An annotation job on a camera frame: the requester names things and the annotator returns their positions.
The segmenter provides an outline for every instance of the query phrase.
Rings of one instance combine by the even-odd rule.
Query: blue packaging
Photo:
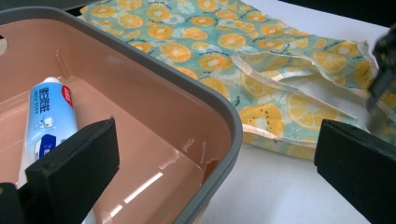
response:
[[[46,78],[30,91],[25,153],[39,160],[78,130],[72,92],[57,78]]]

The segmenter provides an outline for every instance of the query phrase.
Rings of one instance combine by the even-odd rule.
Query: red logo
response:
[[[70,106],[73,108],[73,102],[72,102],[72,92],[70,89],[66,86],[62,86],[62,96],[66,100],[67,103],[70,104]]]

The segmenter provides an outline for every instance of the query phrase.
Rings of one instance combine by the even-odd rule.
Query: toothpaste tube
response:
[[[18,188],[26,183],[24,170],[78,130],[72,93],[56,77],[48,77],[29,94],[28,121]],[[96,223],[93,211],[83,224]]]

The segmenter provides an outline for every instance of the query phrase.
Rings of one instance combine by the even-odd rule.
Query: lemon pattern cloth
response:
[[[81,14],[222,94],[238,110],[247,143],[312,160],[323,119],[366,130],[342,108],[280,82],[323,76],[365,97],[375,64],[364,43],[307,34],[240,0],[106,0]],[[391,120],[394,102],[390,92],[380,102]],[[389,126],[383,138],[394,144],[393,133]]]

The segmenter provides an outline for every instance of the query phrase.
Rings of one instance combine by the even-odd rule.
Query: white table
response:
[[[276,0],[249,5],[310,34],[367,40],[370,51],[388,28]],[[238,160],[207,207],[206,223],[369,223],[317,173],[312,161],[242,145]]]

